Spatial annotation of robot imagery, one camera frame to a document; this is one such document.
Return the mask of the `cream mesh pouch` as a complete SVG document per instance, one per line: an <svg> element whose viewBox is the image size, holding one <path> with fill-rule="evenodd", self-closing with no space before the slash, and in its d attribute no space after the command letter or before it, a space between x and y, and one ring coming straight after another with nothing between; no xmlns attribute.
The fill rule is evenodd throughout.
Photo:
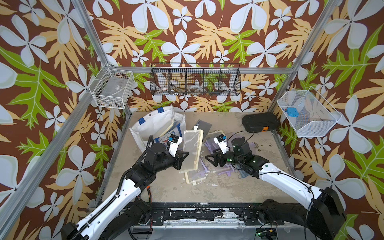
<svg viewBox="0 0 384 240"><path fill-rule="evenodd" d="M200 159L200 152L203 143L204 131L194 126L193 130L184 131L183 137L183 151L188 152L189 155L182 163L180 173L195 171L198 169Z"/></svg>
<svg viewBox="0 0 384 240"><path fill-rule="evenodd" d="M159 138L165 135L168 132L168 130L174 125L174 123L175 123L174 112L158 114L156 119L157 131L155 133L155 138Z"/></svg>

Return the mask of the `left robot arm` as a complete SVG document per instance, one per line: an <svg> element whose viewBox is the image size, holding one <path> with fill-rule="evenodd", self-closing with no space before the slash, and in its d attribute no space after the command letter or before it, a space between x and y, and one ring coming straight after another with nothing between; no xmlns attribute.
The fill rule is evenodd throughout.
<svg viewBox="0 0 384 240"><path fill-rule="evenodd" d="M61 229L63 240L112 240L139 223L151 210L143 200L136 200L155 179L158 172L170 167L180 170L189 155L180 151L181 137L171 135L166 144L150 136L146 149L137 162L125 171L117 189L87 217Z"/></svg>

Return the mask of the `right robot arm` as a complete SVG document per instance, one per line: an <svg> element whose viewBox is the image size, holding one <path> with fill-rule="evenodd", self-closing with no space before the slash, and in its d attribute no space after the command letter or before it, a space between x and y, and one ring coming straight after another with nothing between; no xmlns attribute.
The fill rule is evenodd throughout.
<svg viewBox="0 0 384 240"><path fill-rule="evenodd" d="M289 222L309 229L321 240L333 240L347 217L341 200L330 187L320 189L307 184L276 167L264 157L254 155L245 138L235 138L232 143L224 135L214 138L219 146L205 158L215 167L232 164L249 176L267 182L288 194L299 204L282 204L264 201L258 210L262 223Z"/></svg>

